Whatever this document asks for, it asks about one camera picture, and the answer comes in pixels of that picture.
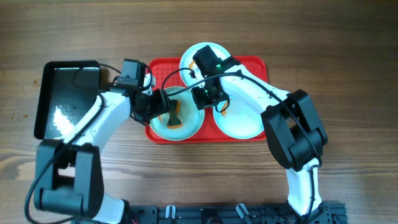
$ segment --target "wooden table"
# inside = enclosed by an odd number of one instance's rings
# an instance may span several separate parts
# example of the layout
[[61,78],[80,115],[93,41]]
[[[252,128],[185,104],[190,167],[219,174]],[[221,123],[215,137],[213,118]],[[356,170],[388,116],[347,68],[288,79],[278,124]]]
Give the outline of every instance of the wooden table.
[[[329,143],[319,188],[350,223],[398,222],[398,4],[393,1],[3,0],[0,5],[0,223],[25,223],[43,66],[121,67],[217,42],[258,55],[270,82],[314,101]],[[133,205],[284,202],[266,142],[160,146],[126,121],[102,154],[106,191]],[[43,221],[58,215],[33,212]]]

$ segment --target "black mounting rail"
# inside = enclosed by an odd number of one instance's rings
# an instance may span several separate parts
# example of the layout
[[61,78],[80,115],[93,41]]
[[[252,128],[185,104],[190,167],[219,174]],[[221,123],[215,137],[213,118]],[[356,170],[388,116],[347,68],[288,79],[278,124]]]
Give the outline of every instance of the black mounting rail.
[[[247,206],[252,224],[299,224],[298,217],[287,203]],[[235,207],[175,207],[174,218],[166,218],[166,208],[156,206],[131,206],[136,224],[247,224]],[[348,224],[345,204],[323,202],[316,218],[310,224]],[[90,221],[73,223],[88,224]]]

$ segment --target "white robotic arm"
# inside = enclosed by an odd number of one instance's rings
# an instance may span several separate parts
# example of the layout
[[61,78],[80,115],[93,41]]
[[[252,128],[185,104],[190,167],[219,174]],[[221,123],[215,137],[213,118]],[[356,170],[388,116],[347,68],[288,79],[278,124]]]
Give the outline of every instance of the white robotic arm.
[[[246,76],[255,79],[261,85],[266,87],[268,90],[272,91],[281,100],[287,98],[288,91],[280,90],[270,84],[262,81],[255,75],[253,75],[244,65],[235,65],[225,71],[225,73],[232,73],[241,71],[241,73]],[[269,106],[278,105],[279,102],[269,96],[262,88],[254,84],[252,81],[247,79],[242,79],[240,77],[228,76],[221,77],[221,85],[228,95],[238,98],[240,101],[246,102],[254,111],[261,114]],[[289,196],[288,202],[292,208],[301,216],[308,213],[309,206],[311,204],[311,174],[308,172],[312,165],[319,164],[318,159],[314,158],[310,162],[303,166],[300,171],[295,171],[294,169],[286,169],[287,181],[289,183]],[[318,169],[313,170],[314,182],[315,182],[315,202],[313,204],[312,210],[318,208],[319,204],[322,202],[321,197],[318,193]]]
[[[205,74],[206,70],[203,69],[203,63],[197,60],[195,60],[195,62],[198,68],[201,68],[202,74]],[[322,146],[326,144],[327,137],[323,126],[320,124],[318,115],[314,112],[315,108],[309,100],[308,95],[303,91],[289,93],[285,90],[277,89],[258,79],[240,63],[229,66],[222,72],[240,73],[241,76],[220,77],[218,81],[211,83],[215,85],[211,87],[216,87],[213,89],[221,89],[217,96],[225,98],[226,96],[228,97],[228,95],[232,95],[241,101],[247,102],[254,111],[261,114],[270,151],[277,162],[286,168],[289,183],[288,202],[290,206],[294,209],[296,214],[301,217],[317,209],[322,202],[318,193],[317,168],[312,169],[313,175],[309,173],[309,170],[314,165],[319,164],[319,161],[313,156],[311,147],[308,146],[308,142],[303,138],[302,133],[298,131],[297,128],[293,127],[289,129],[287,126],[286,119],[288,119],[289,116],[280,106],[281,102],[266,93],[261,86],[270,90],[274,96],[277,96],[284,104],[288,104],[289,107],[297,113],[300,122],[306,129],[306,134],[309,136],[310,140],[313,141],[313,144],[317,150],[320,151],[320,154],[322,154]],[[252,78],[257,84],[243,78],[243,76]],[[150,83],[149,77],[148,75],[144,77],[143,83],[145,83],[145,86]],[[57,142],[53,144],[46,140],[40,143],[37,153],[38,162],[36,164],[36,170],[38,171],[44,168],[43,164],[45,164],[49,158],[54,157],[56,151],[61,147],[60,145],[71,144],[73,148],[67,155],[67,159],[57,164],[54,163],[52,167],[65,167],[68,165],[68,159],[74,158],[74,160],[76,160],[73,161],[73,164],[76,164],[76,180],[74,181],[74,186],[67,184],[65,187],[67,187],[68,190],[65,191],[57,187],[57,185],[54,185],[54,181],[60,180],[56,178],[57,176],[54,176],[54,172],[56,171],[53,168],[51,168],[51,170],[49,169],[49,173],[43,176],[43,180],[40,180],[37,186],[40,192],[37,192],[37,190],[35,192],[35,206],[37,209],[89,217],[101,223],[116,224],[130,222],[128,221],[131,217],[129,215],[128,202],[112,198],[103,192],[99,152],[103,150],[106,142],[114,131],[124,120],[128,119],[133,112],[136,112],[136,116],[138,116],[141,121],[145,122],[159,114],[167,112],[169,107],[167,106],[167,102],[165,102],[167,101],[167,97],[159,90],[152,92],[152,89],[149,88],[144,91],[137,91],[136,88],[131,88],[131,86],[134,86],[136,80],[139,80],[139,78],[135,77],[134,79],[131,78],[130,75],[124,75],[123,78],[124,80],[122,80],[120,85],[117,84],[116,87],[112,86],[109,91],[100,93],[102,97],[97,97],[93,107],[75,126],[75,131],[65,136],[62,143]],[[201,92],[201,90],[198,91],[198,89],[195,88],[192,89],[193,97],[199,110],[203,109],[204,106],[208,106],[206,105],[208,102],[214,102],[214,100],[211,99],[212,96],[204,95],[203,92],[204,91]],[[76,134],[79,133],[82,127],[86,126],[86,124],[97,115],[98,117],[96,117],[84,130],[83,134],[75,139]],[[77,184],[77,164],[80,164],[80,170],[85,169],[85,164],[87,164],[90,169],[91,167],[95,167],[93,171],[89,170],[88,180],[87,178],[79,177],[80,182],[88,182],[88,186]],[[93,188],[96,187],[99,188],[99,191],[93,190]],[[101,199],[95,198],[93,196],[94,194],[100,195]],[[57,199],[65,198],[65,195],[69,195],[70,201],[61,202],[60,205]],[[313,206],[310,206],[313,198],[315,199]]]

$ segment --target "white plate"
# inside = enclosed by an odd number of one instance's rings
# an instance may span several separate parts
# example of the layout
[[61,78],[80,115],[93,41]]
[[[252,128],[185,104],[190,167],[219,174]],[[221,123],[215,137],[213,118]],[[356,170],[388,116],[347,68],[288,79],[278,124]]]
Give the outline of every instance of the white plate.
[[[261,116],[242,101],[235,100],[231,95],[229,97],[231,101],[225,118],[213,107],[214,120],[222,132],[236,139],[250,139],[261,134],[264,130]],[[225,102],[218,104],[218,111]]]
[[[225,60],[231,54],[225,50],[224,47],[215,44],[215,43],[210,43],[210,42],[204,42],[204,43],[199,43],[195,44],[194,46],[190,47],[183,55],[180,61],[180,68],[188,68],[189,65],[192,63],[193,59],[192,57],[196,54],[196,52],[201,49],[202,47],[209,45],[211,49],[214,51],[214,53],[217,55],[217,57],[221,58],[222,60]],[[190,71],[189,70],[182,70],[180,71],[180,76],[182,81],[186,86],[190,86],[192,84],[195,84],[196,82],[199,82],[200,80],[203,79],[201,72],[199,68],[197,67],[196,64],[193,64],[192,67],[193,71],[195,71],[195,76],[196,78],[191,78],[190,76]],[[203,87],[205,86],[205,83],[198,84],[198,86]]]
[[[173,86],[165,89],[166,93],[174,93],[183,89],[180,86]],[[180,101],[180,111],[178,118],[182,122],[181,128],[170,129],[167,127],[169,114],[162,114],[162,121],[159,118],[154,118],[150,121],[150,128],[161,138],[169,141],[181,141],[193,136],[203,124],[205,120],[205,111],[198,110],[193,101],[192,94],[189,90],[180,94],[170,96],[171,100]]]

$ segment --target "black plastic tray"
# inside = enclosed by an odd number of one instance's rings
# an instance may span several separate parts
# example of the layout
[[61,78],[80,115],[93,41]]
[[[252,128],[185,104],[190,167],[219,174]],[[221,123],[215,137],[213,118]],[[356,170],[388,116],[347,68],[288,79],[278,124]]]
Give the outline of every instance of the black plastic tray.
[[101,85],[101,69],[96,64],[85,60],[49,62],[44,66],[35,138],[59,138],[84,117]]

